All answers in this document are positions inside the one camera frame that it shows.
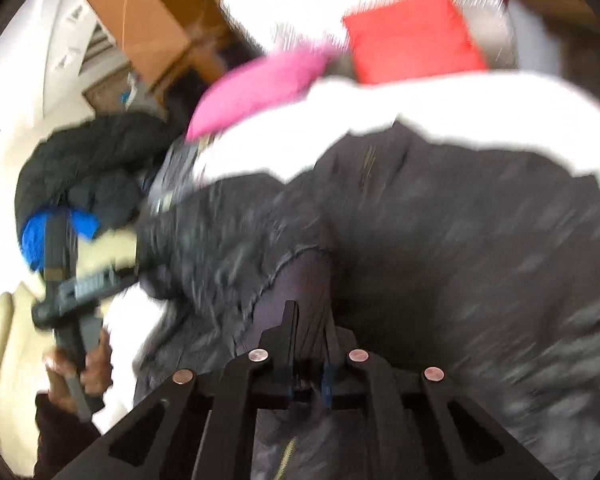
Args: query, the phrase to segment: human hand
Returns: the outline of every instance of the human hand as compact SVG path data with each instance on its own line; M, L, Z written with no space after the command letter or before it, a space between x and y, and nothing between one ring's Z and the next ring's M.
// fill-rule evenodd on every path
M77 374L75 364L57 347L45 352L44 363L49 377L49 401L66 412L77 413L76 403L66 385L66 379ZM107 391L112 385L111 370L109 333L101 329L100 343L96 349L87 354L86 369L80 374L84 392L100 396Z

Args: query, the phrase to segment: white wall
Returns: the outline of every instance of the white wall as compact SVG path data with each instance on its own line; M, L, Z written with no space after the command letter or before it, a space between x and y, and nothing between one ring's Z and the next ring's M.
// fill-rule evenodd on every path
M46 53L61 0L27 0L0 36L0 129L43 117Z
M80 10L80 17L74 20L72 14ZM62 0L56 14L56 22L48 46L44 76L43 111L48 113L68 93L87 89L102 73L128 63L121 50L108 50L98 57L97 65L80 73L82 60L91 41L97 17L86 0ZM71 62L64 68L58 66L60 60L72 54Z

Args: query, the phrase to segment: red cushion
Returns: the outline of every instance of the red cushion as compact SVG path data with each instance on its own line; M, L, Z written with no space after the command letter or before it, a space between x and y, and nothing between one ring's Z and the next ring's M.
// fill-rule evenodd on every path
M488 69L452 0L400 0L344 24L361 83Z

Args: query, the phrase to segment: beige chair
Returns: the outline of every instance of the beige chair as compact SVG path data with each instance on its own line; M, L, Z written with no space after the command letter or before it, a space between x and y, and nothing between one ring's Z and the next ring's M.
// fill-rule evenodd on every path
M80 240L77 274L111 262L132 265L135 257L136 237L130 231L108 232L94 242ZM31 475L36 462L34 400L48 387L42 355L54 344L52 334L38 332L31 320L31 306L43 295L42 280L32 275L0 297L0 453L19 475Z

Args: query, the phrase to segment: zipper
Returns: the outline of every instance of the zipper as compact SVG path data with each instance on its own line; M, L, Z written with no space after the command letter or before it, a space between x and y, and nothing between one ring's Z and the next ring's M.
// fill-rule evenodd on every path
M294 451L296 450L297 443L298 438L295 436L286 445L285 451L282 454L282 460L280 460L280 467L278 468L276 475L273 477L273 480L282 480L285 477L286 468L289 465L289 461L291 460Z

